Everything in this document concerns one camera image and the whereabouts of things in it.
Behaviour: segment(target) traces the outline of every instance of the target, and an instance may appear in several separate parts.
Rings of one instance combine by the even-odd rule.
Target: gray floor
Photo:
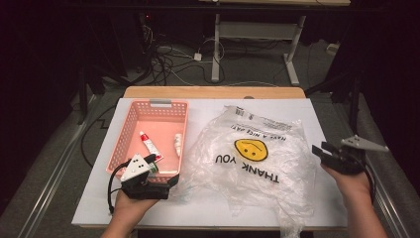
[[[259,46],[272,46],[269,45],[269,42],[258,42],[257,44]],[[231,48],[235,48],[236,50],[226,50],[225,57],[222,59],[225,78],[220,85],[291,86],[282,61],[282,54],[287,53],[288,47],[289,44],[284,42],[278,43],[273,49],[269,50],[258,50],[257,48],[249,47],[248,53],[244,56],[244,51],[241,50],[242,48],[232,46]],[[298,47],[293,62],[301,83],[300,86],[303,89],[313,86],[324,79],[334,59],[334,57],[325,53],[326,47],[327,43],[322,41],[312,46]],[[192,56],[196,52],[196,50],[184,46],[173,48],[176,50],[172,50],[172,54],[177,55]],[[177,64],[189,60],[180,57],[171,58]],[[211,58],[205,56],[203,61],[207,60],[211,60]],[[210,63],[197,62],[196,64],[203,66],[206,78],[209,79],[211,71]],[[201,67],[195,66],[184,70],[181,69],[182,66],[172,69],[173,74],[166,79],[167,85],[211,85],[211,83],[203,79]],[[135,78],[136,76],[135,71],[132,70],[129,79]],[[153,79],[149,77],[139,84],[146,84],[152,81]],[[124,87],[116,85],[111,79],[105,79],[104,84],[106,85],[104,95],[89,96],[89,114],[87,121],[82,125],[77,125],[80,112],[77,109],[77,99],[75,99],[73,113],[69,115],[51,136],[21,187],[16,192],[13,200],[0,218],[0,237],[18,237],[21,232],[20,237],[98,237],[102,233],[102,229],[80,228],[70,223],[77,207],[78,199],[83,193],[90,173],[90,168],[83,160],[80,150],[82,132],[102,112],[115,104],[124,92]],[[316,93],[311,95],[310,98],[313,101],[315,111],[328,141],[338,142],[340,139],[349,137],[352,134],[347,124],[346,104],[331,103],[328,94]],[[101,117],[105,119],[105,126],[109,124],[112,116],[113,110],[110,110]],[[361,104],[359,125],[361,127],[360,131],[363,133],[362,136],[377,142],[382,142],[380,141],[382,140],[380,132],[375,128],[371,118],[369,118],[368,107],[365,104]],[[101,129],[100,122],[96,122],[86,134],[83,140],[83,148],[86,158],[90,163],[94,163],[105,135],[106,129]],[[414,189],[405,178],[399,166],[395,162],[389,166],[394,170],[393,176],[396,177],[395,179],[398,179],[399,183],[394,185],[387,183],[385,185],[386,188],[391,189],[392,193],[398,194],[401,192],[394,191],[393,189],[403,189],[409,197],[413,197],[414,195],[417,199],[402,197],[401,202],[404,204],[398,204],[398,199],[401,194],[394,198],[396,199],[394,202],[397,203],[395,207],[398,209],[398,214],[404,214],[400,218],[407,224],[403,225],[402,229],[397,221],[396,224],[399,226],[397,231],[389,224],[392,224],[392,221],[398,219],[394,219],[389,214],[383,214],[380,208],[382,206],[380,202],[376,203],[375,208],[383,221],[389,237],[409,237],[398,236],[398,232],[401,233],[401,230],[405,231],[405,229],[408,229],[408,234],[415,234],[413,232],[418,231],[418,218],[415,218],[418,217],[416,215],[419,214],[418,208],[420,207],[418,196],[413,194],[415,191],[413,191]],[[390,168],[382,168],[383,166],[381,165],[378,167],[382,170],[378,172],[381,175],[386,170],[390,170]],[[42,196],[44,198],[42,200],[46,202],[39,204],[37,202],[43,194],[44,188],[48,188],[46,190],[47,195]],[[407,214],[410,213],[409,207],[414,207],[412,210],[414,214]],[[171,233],[167,236],[204,237],[204,234]],[[254,237],[262,236],[265,237],[265,234],[254,234]],[[347,233],[345,231],[315,232],[314,236],[318,238],[347,237]]]

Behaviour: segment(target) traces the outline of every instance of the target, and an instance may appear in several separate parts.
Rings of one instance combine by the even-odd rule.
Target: white desk
[[[131,98],[120,100],[102,148],[92,169],[72,224],[82,227],[105,227],[108,214],[105,168],[123,125]],[[206,123],[219,116],[224,105],[241,106],[257,115],[279,121],[302,120],[308,146],[321,145],[323,132],[309,99],[187,99],[189,116],[184,150],[189,150]],[[304,230],[343,229],[347,213],[334,180],[319,167],[314,187],[314,216],[307,219]],[[113,187],[120,183],[114,179]],[[155,229],[229,229],[278,230],[276,214],[263,207],[247,207],[238,217],[232,216],[225,198],[213,190],[195,193],[187,203],[175,199],[161,200],[143,218],[139,227]]]

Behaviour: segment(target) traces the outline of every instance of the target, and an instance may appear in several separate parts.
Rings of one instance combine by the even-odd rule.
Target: cable
[[[120,187],[119,188],[115,188],[114,190],[111,191],[111,193],[114,193],[114,192],[116,192],[118,190],[121,190],[121,188]]]
[[[246,84],[246,83],[260,83],[260,84],[265,84],[265,85],[269,85],[269,86],[273,86],[273,87],[278,87],[275,84],[272,84],[272,83],[269,83],[269,82],[263,82],[263,81],[244,81],[244,82],[227,84],[226,86],[235,86],[235,85]]]
[[[208,43],[208,42],[210,42],[210,41],[213,41],[213,42],[215,42],[215,43],[219,44],[219,45],[222,47],[222,55],[221,55],[221,56],[220,56],[220,58],[219,58],[219,60],[221,60],[221,59],[223,58],[223,56],[225,55],[225,48],[223,47],[223,45],[222,45],[222,43],[221,43],[220,41],[216,41],[215,39],[210,38],[210,39],[207,39],[206,41],[204,41],[204,42],[201,44],[201,47],[203,47],[203,46],[204,46],[204,44],[206,44],[206,43]],[[197,51],[197,53],[198,53],[198,54],[200,54],[201,47],[200,47],[200,48],[198,48],[198,51]]]
[[[272,50],[279,43],[283,43],[284,42],[282,40],[269,40],[269,43],[268,43],[267,46],[265,46],[265,47],[259,47],[259,46],[256,46],[256,44],[266,44],[266,41],[264,41],[264,42],[256,42],[256,41],[253,41],[252,39],[249,39],[250,42],[253,42],[253,43],[250,43],[250,42],[246,43],[245,40],[247,40],[247,39],[238,39],[237,41],[235,41],[235,40],[228,39],[228,38],[220,38],[220,42],[226,41],[225,43],[223,43],[224,50],[225,50],[225,56],[224,56],[224,58],[227,58],[229,60],[239,60],[241,58],[244,58],[248,53],[254,53],[254,52],[259,52],[259,51],[263,51],[263,50]],[[233,45],[240,45],[241,47],[240,48],[229,48],[229,47],[227,47],[227,45],[229,43],[232,43]],[[227,57],[228,51],[244,51],[244,52],[239,57],[229,58],[229,57]]]
[[[150,42],[149,42],[149,46],[146,48],[146,50],[148,50],[152,45],[152,41],[154,40],[154,32],[152,31],[152,29],[150,27],[148,27],[146,25],[143,25],[142,27],[144,27],[148,30],[147,34],[146,34],[145,42],[148,41],[149,36],[151,37]]]
[[[84,148],[83,148],[83,142],[84,142],[84,138],[87,135],[87,132],[92,128],[93,124],[95,124],[103,115],[105,115],[105,113],[107,113],[108,111],[110,111],[111,109],[115,108],[117,104],[112,105],[111,107],[109,107],[108,109],[106,109],[104,112],[102,112],[99,117],[97,117],[88,127],[87,129],[84,131],[83,136],[81,137],[80,140],[80,151],[81,151],[81,155],[83,157],[83,160],[86,162],[86,164],[90,167],[93,168],[93,165],[89,162],[89,160],[87,160],[86,154],[84,153]]]
[[[376,197],[376,182],[375,182],[373,174],[370,172],[371,167],[368,163],[363,164],[362,162],[360,162],[357,159],[353,159],[353,161],[358,163],[358,165],[361,166],[361,168],[363,168],[364,173],[367,175],[367,180],[368,180],[368,184],[369,184],[370,201],[373,204],[374,199]]]
[[[192,83],[189,83],[189,82],[186,82],[185,80],[183,80],[181,77],[179,77],[177,74],[176,74],[176,72],[174,72],[172,69],[170,69],[170,68],[167,68],[166,70],[168,70],[170,73],[172,73],[173,75],[175,75],[180,81],[182,81],[183,83],[185,83],[185,84],[187,84],[187,85],[190,85],[190,86],[198,86],[198,85],[195,85],[195,84],[192,84]]]
[[[272,76],[272,80],[275,80],[275,77],[277,76],[277,75],[279,75],[281,72],[283,72],[285,69],[287,69],[287,66],[289,65],[291,63],[291,61],[289,61],[289,62],[286,62],[285,63],[285,66],[281,69],[281,70],[279,70],[275,75],[273,75]]]
[[[180,53],[182,53],[182,56],[177,56],[177,55],[169,55],[169,56],[172,56],[172,57],[182,57],[182,58],[189,58],[189,59],[192,59],[192,57],[191,57],[191,56],[189,56],[187,53],[185,53],[185,52],[183,52],[183,51],[181,51],[181,50],[175,49],[175,48],[173,48],[173,47],[157,47],[157,49],[158,49],[158,48],[170,49],[170,51],[169,51],[168,53],[164,53],[164,55],[168,55],[170,52],[172,52],[172,51],[176,51],[176,52],[180,52]]]
[[[108,207],[109,207],[109,212],[110,214],[114,214],[114,206],[112,205],[112,201],[111,201],[111,193],[114,192],[115,190],[111,191],[111,187],[112,187],[112,180],[114,179],[114,176],[117,174],[118,170],[127,167],[130,163],[131,159],[128,160],[126,163],[123,163],[121,165],[119,165],[117,168],[115,168],[115,170],[112,172],[111,176],[109,177],[109,182],[108,182]]]
[[[161,70],[155,70],[155,65],[154,65],[154,70],[152,71],[152,76],[154,78],[153,83],[155,85],[160,85],[160,83],[163,81],[163,86],[166,86],[166,84],[167,84],[166,79],[168,77],[168,75],[166,74],[167,73],[166,69],[171,68],[171,65],[166,63],[166,61],[165,61],[166,58],[165,57],[161,58],[158,54],[155,54],[154,60],[156,60],[156,61],[153,61],[155,63],[155,65],[160,66]],[[158,80],[158,77],[161,74],[163,74],[163,79]]]

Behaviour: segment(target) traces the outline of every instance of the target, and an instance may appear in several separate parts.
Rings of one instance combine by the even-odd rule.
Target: plastic bag
[[[183,159],[175,196],[212,188],[223,193],[233,215],[245,206],[276,207],[283,237],[299,237],[313,215],[315,162],[300,121],[277,122],[227,106]]]

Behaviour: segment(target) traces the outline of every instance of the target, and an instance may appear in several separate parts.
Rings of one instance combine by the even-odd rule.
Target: yellow smiley face
[[[235,141],[235,148],[244,158],[250,161],[263,161],[268,157],[268,149],[264,142],[253,139]]]

